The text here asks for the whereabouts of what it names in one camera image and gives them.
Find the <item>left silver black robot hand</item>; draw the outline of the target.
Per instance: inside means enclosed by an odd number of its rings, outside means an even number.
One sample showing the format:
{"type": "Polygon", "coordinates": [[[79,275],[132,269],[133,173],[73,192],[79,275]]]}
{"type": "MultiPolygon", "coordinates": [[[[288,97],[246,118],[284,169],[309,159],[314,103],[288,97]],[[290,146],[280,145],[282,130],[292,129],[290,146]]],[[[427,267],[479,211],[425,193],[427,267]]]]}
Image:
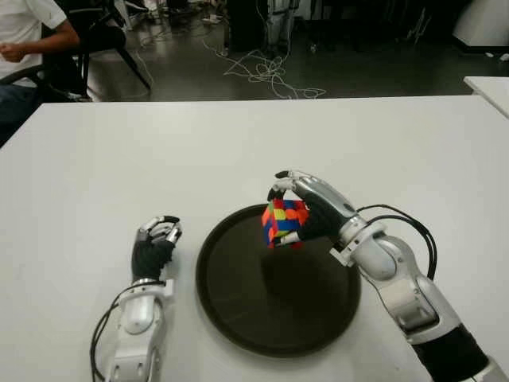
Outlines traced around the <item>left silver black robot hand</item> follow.
{"type": "Polygon", "coordinates": [[[132,283],[141,279],[158,281],[182,233],[180,219],[175,216],[156,216],[144,223],[136,231],[131,254],[132,283]]]}

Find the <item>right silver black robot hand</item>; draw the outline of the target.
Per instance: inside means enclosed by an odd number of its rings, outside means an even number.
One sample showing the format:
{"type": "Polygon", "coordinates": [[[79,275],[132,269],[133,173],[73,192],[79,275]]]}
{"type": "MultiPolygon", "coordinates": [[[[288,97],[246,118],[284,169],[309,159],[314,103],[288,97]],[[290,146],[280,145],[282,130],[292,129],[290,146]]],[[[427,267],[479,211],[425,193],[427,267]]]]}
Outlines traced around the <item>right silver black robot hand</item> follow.
{"type": "Polygon", "coordinates": [[[340,230],[358,212],[339,191],[326,181],[299,170],[283,170],[275,174],[268,201],[282,198],[286,191],[299,196],[309,216],[301,227],[284,236],[274,237],[274,246],[281,247],[325,236],[338,236],[340,230]]]}

